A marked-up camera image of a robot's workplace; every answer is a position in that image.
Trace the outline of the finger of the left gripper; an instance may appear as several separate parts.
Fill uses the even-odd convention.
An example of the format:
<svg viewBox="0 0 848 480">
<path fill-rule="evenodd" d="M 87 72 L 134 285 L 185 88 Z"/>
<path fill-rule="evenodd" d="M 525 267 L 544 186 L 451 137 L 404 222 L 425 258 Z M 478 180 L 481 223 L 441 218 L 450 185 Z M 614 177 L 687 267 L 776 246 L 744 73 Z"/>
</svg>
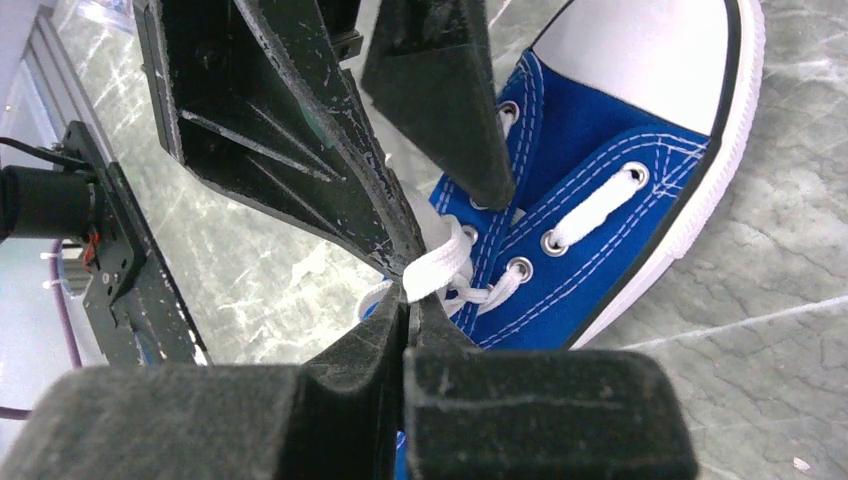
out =
<svg viewBox="0 0 848 480">
<path fill-rule="evenodd" d="M 360 85 L 478 205 L 509 205 L 517 185 L 495 107 L 485 2 L 382 2 Z"/>
<path fill-rule="evenodd" d="M 204 185 L 399 278 L 424 250 L 344 60 L 355 1 L 137 1 L 162 147 Z"/>
</svg>

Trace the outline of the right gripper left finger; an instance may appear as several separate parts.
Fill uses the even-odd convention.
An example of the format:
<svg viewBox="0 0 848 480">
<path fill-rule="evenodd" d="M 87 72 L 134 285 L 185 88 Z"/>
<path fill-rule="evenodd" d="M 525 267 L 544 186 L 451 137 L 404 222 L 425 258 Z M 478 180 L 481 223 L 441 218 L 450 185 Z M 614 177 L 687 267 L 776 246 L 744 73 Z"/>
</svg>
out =
<svg viewBox="0 0 848 480">
<path fill-rule="evenodd" d="M 301 365 L 96 367 L 60 378 L 5 479 L 391 479 L 407 309 L 398 287 Z"/>
</svg>

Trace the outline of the white shoelace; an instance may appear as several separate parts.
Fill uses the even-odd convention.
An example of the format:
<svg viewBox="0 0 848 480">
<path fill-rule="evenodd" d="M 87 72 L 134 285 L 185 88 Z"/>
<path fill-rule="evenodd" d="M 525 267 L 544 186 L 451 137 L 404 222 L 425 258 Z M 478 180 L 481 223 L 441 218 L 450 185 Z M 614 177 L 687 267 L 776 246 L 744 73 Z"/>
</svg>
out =
<svg viewBox="0 0 848 480">
<path fill-rule="evenodd" d="M 565 214 L 541 239 L 541 247 L 551 257 L 567 252 L 592 231 L 600 227 L 619 207 L 654 180 L 651 170 L 640 162 L 624 164 L 599 188 Z M 413 213 L 422 222 L 428 253 L 414 260 L 403 272 L 402 286 L 412 301 L 431 293 L 457 292 L 453 300 L 443 298 L 447 315 L 457 313 L 467 303 L 480 306 L 481 315 L 503 304 L 515 293 L 517 276 L 511 272 L 492 289 L 484 291 L 471 286 L 472 240 L 456 217 L 440 215 L 413 187 L 404 187 Z"/>
</svg>

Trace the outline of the blue canvas sneaker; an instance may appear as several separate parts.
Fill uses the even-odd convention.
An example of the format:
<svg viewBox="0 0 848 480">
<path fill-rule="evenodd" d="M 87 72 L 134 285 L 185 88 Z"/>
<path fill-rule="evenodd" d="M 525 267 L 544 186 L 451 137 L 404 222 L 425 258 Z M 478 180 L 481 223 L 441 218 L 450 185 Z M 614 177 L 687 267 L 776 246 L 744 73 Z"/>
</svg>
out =
<svg viewBox="0 0 848 480">
<path fill-rule="evenodd" d="M 484 349 L 578 348 L 682 258 L 743 156 L 762 78 L 757 1 L 570 1 L 523 52 L 497 112 L 517 191 L 503 211 L 443 176 L 424 199 L 472 240 L 471 286 L 517 290 L 447 317 Z M 654 180 L 558 257 L 543 235 L 624 164 Z"/>
</svg>

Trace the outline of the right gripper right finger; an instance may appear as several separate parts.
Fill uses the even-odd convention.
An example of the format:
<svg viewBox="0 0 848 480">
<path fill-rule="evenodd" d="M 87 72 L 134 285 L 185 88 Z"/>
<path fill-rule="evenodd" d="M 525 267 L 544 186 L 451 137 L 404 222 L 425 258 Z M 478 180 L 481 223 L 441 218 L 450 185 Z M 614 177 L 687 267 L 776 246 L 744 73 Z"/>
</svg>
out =
<svg viewBox="0 0 848 480">
<path fill-rule="evenodd" d="M 694 479 L 674 387 L 615 350 L 472 346 L 428 298 L 403 301 L 404 479 Z"/>
</svg>

